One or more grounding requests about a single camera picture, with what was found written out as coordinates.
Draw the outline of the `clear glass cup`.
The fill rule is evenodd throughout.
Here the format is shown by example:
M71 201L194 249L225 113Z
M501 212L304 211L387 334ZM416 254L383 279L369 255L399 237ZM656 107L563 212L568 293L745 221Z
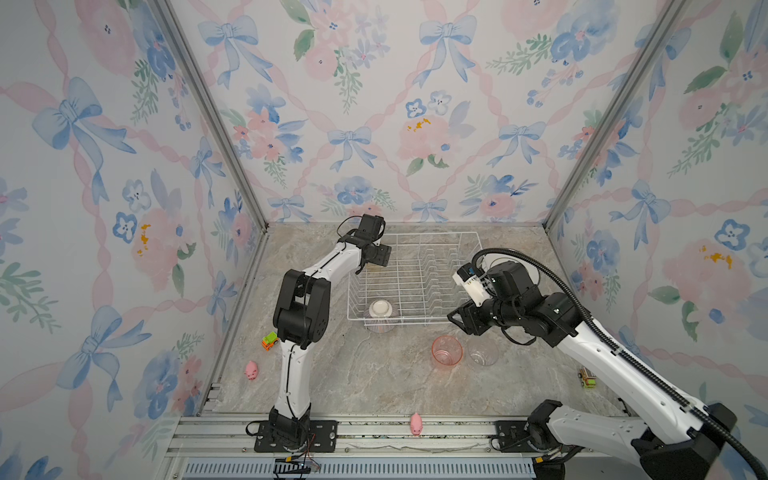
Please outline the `clear glass cup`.
M496 344L491 342L481 342L475 339L467 343L469 358L477 365L489 367L496 364L499 360L499 350Z

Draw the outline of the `pink plastic cup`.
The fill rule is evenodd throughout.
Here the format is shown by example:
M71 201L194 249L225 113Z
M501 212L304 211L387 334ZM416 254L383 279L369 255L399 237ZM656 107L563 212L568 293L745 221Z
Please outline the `pink plastic cup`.
M436 367L451 369L462 361L464 350L456 337L441 335L431 344L431 356Z

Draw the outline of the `yellow plastic cup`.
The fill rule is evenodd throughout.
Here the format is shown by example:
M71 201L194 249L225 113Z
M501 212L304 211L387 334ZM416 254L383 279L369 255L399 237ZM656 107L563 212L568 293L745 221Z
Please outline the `yellow plastic cup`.
M372 263L367 263L364 266L362 272L366 276L381 275L381 274L386 272L386 268L383 267L383 266L380 266L380 265L375 265L375 264L372 264Z

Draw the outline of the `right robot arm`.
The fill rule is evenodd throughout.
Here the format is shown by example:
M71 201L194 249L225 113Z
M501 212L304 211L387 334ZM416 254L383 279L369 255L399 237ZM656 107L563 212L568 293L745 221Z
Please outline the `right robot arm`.
M563 464L576 448L638 466L651 479L704 479L732 432L735 415L720 403L706 405L655 373L618 343L566 292L544 295L525 265L504 261L488 269L461 266L454 282L469 299L449 313L468 335L520 327L586 367L629 406L620 419L588 414L544 400L519 434L499 435L500 451L526 445L542 462Z

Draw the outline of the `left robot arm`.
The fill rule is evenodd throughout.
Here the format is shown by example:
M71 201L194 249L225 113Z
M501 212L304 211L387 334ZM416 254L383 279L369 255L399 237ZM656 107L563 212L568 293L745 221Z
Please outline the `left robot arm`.
M386 221L363 214L357 227L340 236L325 256L311 266L286 271L273 315L280 341L281 374L269 427L280 439L303 445L310 434L310 370L313 345L330 320L332 288L366 265L385 267L391 247L381 243Z

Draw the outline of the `clear cup white base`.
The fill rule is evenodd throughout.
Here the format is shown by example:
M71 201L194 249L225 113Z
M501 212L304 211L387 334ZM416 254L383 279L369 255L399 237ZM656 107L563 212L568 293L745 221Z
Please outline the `clear cup white base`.
M369 305L368 317L364 321L367 330L376 333L387 333L395 328L393 323L394 306L385 299L373 301Z

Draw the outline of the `small toy car right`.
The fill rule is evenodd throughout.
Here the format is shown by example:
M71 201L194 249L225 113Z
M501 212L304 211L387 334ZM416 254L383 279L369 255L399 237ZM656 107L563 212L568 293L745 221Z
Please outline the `small toy car right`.
M582 387L585 389L593 389L597 387L597 379L595 375L586 367L581 367L579 369L578 378Z

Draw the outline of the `green orange toy car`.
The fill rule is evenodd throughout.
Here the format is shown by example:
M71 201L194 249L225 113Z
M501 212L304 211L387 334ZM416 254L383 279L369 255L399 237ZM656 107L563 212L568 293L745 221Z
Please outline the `green orange toy car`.
M279 340L276 332L270 332L262 338L261 345L265 351L271 350Z

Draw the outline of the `pink pig toy left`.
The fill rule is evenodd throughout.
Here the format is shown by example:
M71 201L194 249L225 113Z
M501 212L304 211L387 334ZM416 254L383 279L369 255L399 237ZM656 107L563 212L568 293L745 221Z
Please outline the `pink pig toy left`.
M245 376L249 381L253 381L259 376L259 367L255 361L249 361L245 368Z

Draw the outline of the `pink pig toy on rail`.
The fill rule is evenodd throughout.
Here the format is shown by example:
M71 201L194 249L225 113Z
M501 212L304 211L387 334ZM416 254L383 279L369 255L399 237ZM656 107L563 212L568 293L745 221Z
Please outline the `pink pig toy on rail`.
M413 436L420 436L423 432L423 419L420 414L414 413L409 420L409 430Z

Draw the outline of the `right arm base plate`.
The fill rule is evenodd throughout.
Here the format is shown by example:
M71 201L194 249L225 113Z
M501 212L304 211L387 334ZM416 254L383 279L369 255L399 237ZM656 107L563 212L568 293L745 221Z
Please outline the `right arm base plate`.
M528 422L525 420L498 420L494 423L495 435L491 447L501 453L532 453L533 444Z

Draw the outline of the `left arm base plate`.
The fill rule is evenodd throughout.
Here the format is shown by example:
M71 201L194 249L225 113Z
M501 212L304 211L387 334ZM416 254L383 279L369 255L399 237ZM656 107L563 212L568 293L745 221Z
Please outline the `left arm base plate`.
M339 423L335 420L289 421L286 426L260 422L254 437L257 453L333 453L336 449Z

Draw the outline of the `left corner aluminium post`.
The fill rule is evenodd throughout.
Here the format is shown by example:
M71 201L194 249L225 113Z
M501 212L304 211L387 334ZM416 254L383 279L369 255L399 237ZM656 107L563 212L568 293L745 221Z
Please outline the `left corner aluminium post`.
M258 230L267 233L268 223L260 208L254 189L249 182L247 172L237 157L232 141L225 131L224 122L219 114L214 98L207 86L203 72L181 28L177 15L170 1L149 0L151 12L156 16L169 48L179 62L180 69L188 81L191 93L201 110L203 119L210 128L213 139L220 148L224 162L231 170L236 186L243 195L248 211L255 219Z

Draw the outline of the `corner aluminium post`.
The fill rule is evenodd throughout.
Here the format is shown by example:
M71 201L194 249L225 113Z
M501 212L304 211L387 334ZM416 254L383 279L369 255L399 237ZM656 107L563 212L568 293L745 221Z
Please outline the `corner aluminium post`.
M254 189L249 182L247 172L237 157L232 141L225 131L224 122L219 114L214 98L207 86L203 72L181 28L177 15L170 1L149 0L151 12L156 16L169 48L179 62L180 69L188 81L191 93L201 110L203 119L210 128L213 139L220 148L224 162L231 170L236 186L243 195L248 211L255 219L258 230L267 233L268 223L260 208Z
M602 120L598 123L595 136L590 140L581 158L575 163L563 189L556 196L556 201L550 209L542 225L547 233L555 230L557 222L565 216L565 210L580 182L587 175L593 161L608 141L613 128L619 123L622 115L633 101L639 85L650 74L661 51L676 30L681 17L688 7L689 1L664 1L657 20L652 24L646 37L645 44L633 57L632 63L623 81L615 91L615 95L606 107Z

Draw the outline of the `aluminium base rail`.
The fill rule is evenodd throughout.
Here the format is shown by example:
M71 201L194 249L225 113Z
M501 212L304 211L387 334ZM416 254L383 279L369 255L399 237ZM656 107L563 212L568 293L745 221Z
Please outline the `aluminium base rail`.
M503 453L497 418L428 416L421 434L405 416L339 415L329 433L296 451L256 449L258 414L184 417L158 479L642 479L636 466L591 449L544 466L539 453Z

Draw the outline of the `right corner aluminium post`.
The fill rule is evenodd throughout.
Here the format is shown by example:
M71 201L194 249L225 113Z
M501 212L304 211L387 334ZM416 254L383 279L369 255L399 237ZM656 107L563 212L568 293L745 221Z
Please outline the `right corner aluminium post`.
M556 201L550 209L542 225L547 233L555 230L557 222L565 216L565 210L580 182L587 175L593 161L608 141L613 128L619 123L622 115L633 101L639 85L650 74L661 51L676 30L681 17L688 7L689 1L664 1L657 20L652 24L646 37L645 44L633 57L632 63L623 81L615 91L615 95L606 107L602 120L598 123L595 136L590 140L581 158L575 163L563 189L556 196Z

